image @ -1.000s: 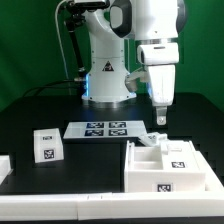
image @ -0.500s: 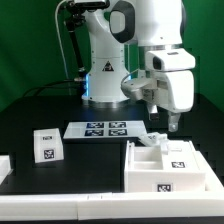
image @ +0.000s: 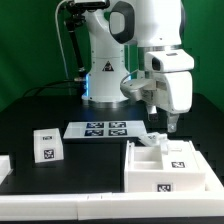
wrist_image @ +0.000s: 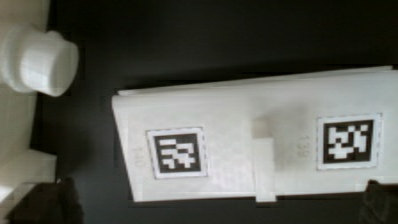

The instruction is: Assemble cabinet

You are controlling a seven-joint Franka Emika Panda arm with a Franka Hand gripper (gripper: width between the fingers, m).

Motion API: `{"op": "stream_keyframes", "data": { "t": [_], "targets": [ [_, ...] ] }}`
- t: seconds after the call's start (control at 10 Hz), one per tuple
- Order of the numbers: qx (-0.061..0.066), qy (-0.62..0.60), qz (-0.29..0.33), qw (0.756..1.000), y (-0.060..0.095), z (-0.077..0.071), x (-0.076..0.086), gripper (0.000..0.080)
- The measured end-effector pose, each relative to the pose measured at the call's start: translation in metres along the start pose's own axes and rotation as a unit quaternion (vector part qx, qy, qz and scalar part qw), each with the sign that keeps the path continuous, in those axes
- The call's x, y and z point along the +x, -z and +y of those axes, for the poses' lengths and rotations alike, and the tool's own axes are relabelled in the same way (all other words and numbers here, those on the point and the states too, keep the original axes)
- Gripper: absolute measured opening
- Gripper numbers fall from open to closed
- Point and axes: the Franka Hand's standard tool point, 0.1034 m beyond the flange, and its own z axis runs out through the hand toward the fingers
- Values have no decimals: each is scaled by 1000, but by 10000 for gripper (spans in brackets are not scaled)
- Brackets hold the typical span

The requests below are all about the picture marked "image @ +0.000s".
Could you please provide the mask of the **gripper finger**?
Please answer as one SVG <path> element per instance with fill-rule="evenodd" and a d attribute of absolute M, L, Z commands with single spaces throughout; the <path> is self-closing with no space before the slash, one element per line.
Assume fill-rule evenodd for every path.
<path fill-rule="evenodd" d="M 146 109 L 148 114 L 148 120 L 150 122 L 157 122 L 158 121 L 157 108 L 155 106 L 148 105 Z"/>
<path fill-rule="evenodd" d="M 167 114 L 167 130 L 169 133 L 174 133 L 177 130 L 178 114 Z"/>

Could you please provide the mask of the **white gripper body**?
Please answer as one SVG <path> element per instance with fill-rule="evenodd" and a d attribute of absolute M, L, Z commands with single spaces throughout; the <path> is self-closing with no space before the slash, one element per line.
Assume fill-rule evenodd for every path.
<path fill-rule="evenodd" d="M 156 81 L 151 102 L 169 113 L 189 111 L 192 104 L 194 59 L 182 49 L 151 51 L 144 56 L 145 68 Z"/>

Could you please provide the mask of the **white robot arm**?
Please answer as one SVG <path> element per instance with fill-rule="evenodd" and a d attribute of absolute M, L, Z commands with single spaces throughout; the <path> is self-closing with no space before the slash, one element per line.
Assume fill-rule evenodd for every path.
<path fill-rule="evenodd" d="M 181 48 L 185 11 L 181 0 L 109 0 L 104 11 L 85 14 L 91 69 L 85 103 L 114 107 L 143 101 L 148 119 L 167 113 L 167 131 L 192 105 L 194 59 Z"/>

